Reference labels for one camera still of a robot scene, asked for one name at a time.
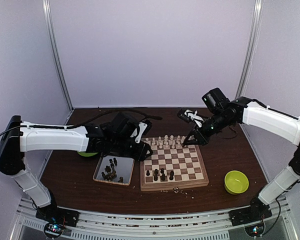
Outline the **metal tray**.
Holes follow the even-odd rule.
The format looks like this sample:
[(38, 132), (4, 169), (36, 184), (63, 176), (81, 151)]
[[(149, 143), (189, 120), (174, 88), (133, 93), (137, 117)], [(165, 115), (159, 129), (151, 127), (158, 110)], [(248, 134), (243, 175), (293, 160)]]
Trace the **metal tray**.
[(129, 157), (101, 157), (92, 176), (95, 182), (129, 186), (135, 160)]

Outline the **wooden chess board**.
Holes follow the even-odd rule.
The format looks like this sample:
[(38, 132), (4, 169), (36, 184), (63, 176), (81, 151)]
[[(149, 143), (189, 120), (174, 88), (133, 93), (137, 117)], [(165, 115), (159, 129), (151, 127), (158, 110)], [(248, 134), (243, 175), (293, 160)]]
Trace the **wooden chess board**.
[[(209, 178), (204, 160), (197, 145), (182, 146), (185, 136), (147, 137), (142, 140), (151, 146), (152, 156), (140, 163), (140, 190), (143, 192), (168, 191), (205, 187)], [(165, 181), (160, 170), (164, 168)], [(154, 170), (158, 180), (154, 181)], [(170, 171), (174, 179), (169, 180)]]

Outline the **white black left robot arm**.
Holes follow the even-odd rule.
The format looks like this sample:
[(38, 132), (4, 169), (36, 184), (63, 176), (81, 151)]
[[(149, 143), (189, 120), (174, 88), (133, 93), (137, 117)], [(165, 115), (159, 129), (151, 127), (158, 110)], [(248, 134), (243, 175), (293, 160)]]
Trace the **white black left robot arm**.
[(87, 154), (114, 155), (144, 161), (153, 153), (142, 141), (152, 128), (152, 117), (141, 120), (125, 112), (101, 125), (87, 120), (77, 125), (42, 125), (26, 122), (19, 115), (11, 117), (0, 133), (0, 172), (10, 176), (32, 199), (39, 213), (51, 222), (62, 218), (53, 193), (31, 172), (25, 153), (41, 150), (66, 150)]

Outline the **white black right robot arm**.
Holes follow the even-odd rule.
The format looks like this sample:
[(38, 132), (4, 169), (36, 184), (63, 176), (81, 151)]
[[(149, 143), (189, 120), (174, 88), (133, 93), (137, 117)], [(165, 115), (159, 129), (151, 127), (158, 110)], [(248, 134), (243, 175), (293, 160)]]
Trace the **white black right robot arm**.
[(278, 170), (251, 200), (246, 216), (256, 221), (272, 202), (300, 182), (300, 116), (276, 110), (255, 98), (240, 96), (229, 100), (219, 88), (210, 90), (201, 99), (211, 116), (205, 118), (190, 109), (180, 110), (177, 114), (183, 121), (194, 124), (182, 143), (184, 146), (207, 145), (211, 136), (239, 124), (254, 134), (270, 138), (256, 147), (259, 153), (261, 147), (266, 148), (269, 157), (275, 154), (282, 157), (288, 150), (294, 151), (290, 154), (291, 159), (284, 158), (282, 170)]

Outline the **pile of dark chess pieces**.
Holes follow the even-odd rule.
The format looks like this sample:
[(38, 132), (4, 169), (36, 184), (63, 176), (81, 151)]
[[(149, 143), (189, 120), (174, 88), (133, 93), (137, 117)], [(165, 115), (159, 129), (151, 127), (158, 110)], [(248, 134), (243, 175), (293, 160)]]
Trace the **pile of dark chess pieces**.
[(100, 167), (101, 170), (101, 180), (107, 182), (117, 181), (118, 183), (124, 182), (123, 176), (118, 176), (116, 167), (118, 166), (118, 159), (117, 157), (112, 157), (109, 159), (103, 159), (102, 164), (104, 167)]

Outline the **green bowl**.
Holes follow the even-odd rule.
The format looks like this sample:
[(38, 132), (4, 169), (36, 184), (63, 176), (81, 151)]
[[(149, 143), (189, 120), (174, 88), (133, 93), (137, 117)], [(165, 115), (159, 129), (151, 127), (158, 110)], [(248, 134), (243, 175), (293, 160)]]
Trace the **green bowl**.
[(231, 195), (239, 195), (249, 188), (247, 176), (238, 170), (229, 171), (224, 177), (224, 188)]

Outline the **green plate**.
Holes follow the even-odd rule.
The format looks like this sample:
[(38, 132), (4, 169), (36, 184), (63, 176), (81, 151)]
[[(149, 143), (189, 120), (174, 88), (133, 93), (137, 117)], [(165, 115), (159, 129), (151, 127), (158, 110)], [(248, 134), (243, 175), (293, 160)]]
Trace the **green plate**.
[(97, 152), (84, 152), (84, 151), (78, 151), (77, 153), (81, 157), (85, 157), (85, 158), (90, 158), (90, 157), (96, 156), (98, 154)]

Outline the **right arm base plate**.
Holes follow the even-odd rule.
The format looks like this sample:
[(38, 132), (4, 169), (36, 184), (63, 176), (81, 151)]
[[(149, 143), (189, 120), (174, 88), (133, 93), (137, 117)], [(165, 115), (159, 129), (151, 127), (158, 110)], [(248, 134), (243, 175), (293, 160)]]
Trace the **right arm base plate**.
[(257, 207), (252, 205), (231, 210), (228, 214), (233, 227), (260, 222), (263, 218), (270, 218), (273, 215), (267, 206)]

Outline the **aluminium front rail frame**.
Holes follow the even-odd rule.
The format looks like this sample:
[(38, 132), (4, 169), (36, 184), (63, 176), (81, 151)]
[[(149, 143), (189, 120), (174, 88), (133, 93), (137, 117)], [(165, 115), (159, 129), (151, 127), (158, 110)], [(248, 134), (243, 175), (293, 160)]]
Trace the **aluminium front rail frame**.
[[(56, 240), (300, 240), (290, 206), (285, 197), (279, 207), (270, 205), (272, 216), (262, 221), (234, 226), (229, 212), (243, 207), (179, 214), (114, 214), (73, 210), (79, 213), (76, 226), (66, 226)], [(249, 236), (252, 226), (264, 223), (261, 237)], [(32, 201), (21, 198), (13, 218), (8, 240), (48, 240), (44, 234), (46, 221), (36, 218)]]

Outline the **right aluminium post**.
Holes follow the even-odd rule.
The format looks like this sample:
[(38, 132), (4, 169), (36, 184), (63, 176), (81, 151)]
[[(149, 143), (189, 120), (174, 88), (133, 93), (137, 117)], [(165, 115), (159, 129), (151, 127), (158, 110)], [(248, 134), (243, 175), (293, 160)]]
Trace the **right aluminium post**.
[(248, 81), (252, 70), (253, 57), (258, 44), (260, 25), (262, 21), (263, 5), (264, 5), (263, 0), (254, 1), (250, 33), (249, 33), (246, 53), (243, 61), (243, 67), (242, 67), (242, 71), (241, 71), (241, 75), (240, 75), (240, 79), (238, 82), (238, 87), (235, 95), (236, 98), (243, 96), (247, 89)]

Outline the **aluminium post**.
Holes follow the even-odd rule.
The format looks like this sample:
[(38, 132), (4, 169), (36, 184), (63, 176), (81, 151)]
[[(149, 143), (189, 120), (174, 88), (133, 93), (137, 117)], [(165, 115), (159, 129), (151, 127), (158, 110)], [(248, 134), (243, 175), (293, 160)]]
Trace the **aluminium post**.
[(51, 3), (49, 0), (42, 0), (43, 14), (46, 22), (46, 28), (49, 36), (50, 46), (53, 55), (53, 62), (56, 69), (58, 81), (60, 83), (61, 91), (64, 96), (65, 102), (67, 104), (67, 108), (69, 111), (73, 111), (74, 107), (70, 98), (69, 90), (66, 84), (66, 80), (64, 77), (64, 72), (62, 68), (61, 58), (58, 51), (56, 35), (54, 31), (53, 18), (51, 12)]
[(258, 44), (260, 25), (262, 21), (263, 5), (264, 5), (263, 0), (254, 1), (250, 33), (249, 33), (246, 53), (243, 61), (243, 67), (242, 67), (242, 71), (241, 71), (241, 75), (240, 75), (240, 79), (238, 82), (238, 87), (235, 95), (236, 98), (243, 96), (247, 89), (248, 81), (252, 70), (253, 57)]

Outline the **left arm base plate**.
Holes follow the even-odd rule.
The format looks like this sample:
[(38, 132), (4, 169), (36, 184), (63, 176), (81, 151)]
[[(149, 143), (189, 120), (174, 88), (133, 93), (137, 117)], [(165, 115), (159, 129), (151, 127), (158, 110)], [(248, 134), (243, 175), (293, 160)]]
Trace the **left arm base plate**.
[(35, 217), (52, 224), (66, 227), (76, 227), (80, 213), (75, 210), (60, 208), (57, 206), (38, 207)]

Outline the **left aluminium post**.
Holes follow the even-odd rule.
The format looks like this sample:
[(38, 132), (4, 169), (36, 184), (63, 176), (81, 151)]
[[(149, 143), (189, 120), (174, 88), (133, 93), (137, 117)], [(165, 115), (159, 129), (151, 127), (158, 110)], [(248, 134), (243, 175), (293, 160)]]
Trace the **left aluminium post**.
[(66, 84), (66, 80), (64, 77), (64, 72), (62, 68), (61, 58), (58, 51), (56, 35), (54, 31), (53, 18), (51, 12), (51, 3), (49, 0), (42, 0), (43, 14), (46, 22), (46, 28), (49, 36), (50, 46), (53, 55), (53, 62), (56, 69), (58, 81), (60, 83), (61, 91), (64, 96), (65, 102), (67, 104), (67, 108), (69, 111), (73, 111), (74, 107), (70, 98), (69, 90)]

